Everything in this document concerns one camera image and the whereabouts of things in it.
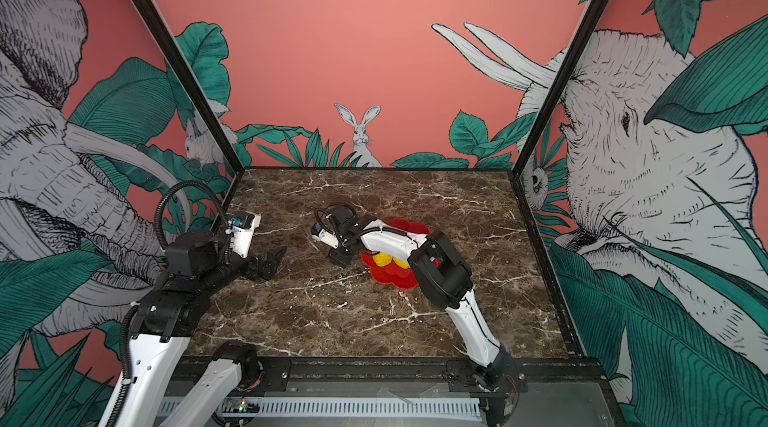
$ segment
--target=marble tabletop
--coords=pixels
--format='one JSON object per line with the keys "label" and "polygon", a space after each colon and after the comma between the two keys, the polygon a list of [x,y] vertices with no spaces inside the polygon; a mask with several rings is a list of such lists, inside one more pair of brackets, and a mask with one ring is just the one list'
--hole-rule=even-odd
{"label": "marble tabletop", "polygon": [[418,288],[375,282],[358,256],[346,269],[313,241],[313,209],[349,198],[358,211],[442,230],[472,266],[483,316],[518,357],[567,357],[506,172],[256,169],[244,173],[229,211],[262,215],[251,253],[287,246],[276,276],[223,288],[187,355],[227,339],[263,355],[458,356],[464,343],[444,310]]}

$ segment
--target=brown marble surface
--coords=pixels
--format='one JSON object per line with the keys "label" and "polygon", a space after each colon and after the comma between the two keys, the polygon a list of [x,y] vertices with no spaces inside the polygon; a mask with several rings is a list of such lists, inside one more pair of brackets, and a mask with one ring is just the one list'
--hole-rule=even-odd
{"label": "brown marble surface", "polygon": [[359,258],[341,270],[311,239],[313,208],[340,197],[385,221],[445,232],[472,266],[478,304],[508,352],[567,357],[505,172],[367,169],[245,172],[229,211],[262,214],[251,253],[288,252],[270,282],[240,278],[216,295],[187,355],[210,355],[226,339],[263,355],[462,355],[456,327],[418,288],[376,283]]}

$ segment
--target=elephant ear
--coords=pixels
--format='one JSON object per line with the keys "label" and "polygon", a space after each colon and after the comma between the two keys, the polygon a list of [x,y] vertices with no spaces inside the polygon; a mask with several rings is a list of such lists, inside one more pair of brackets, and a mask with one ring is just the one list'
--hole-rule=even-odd
{"label": "elephant ear", "polygon": [[79,0],[0,0],[0,50],[58,109],[78,78],[87,33]]}

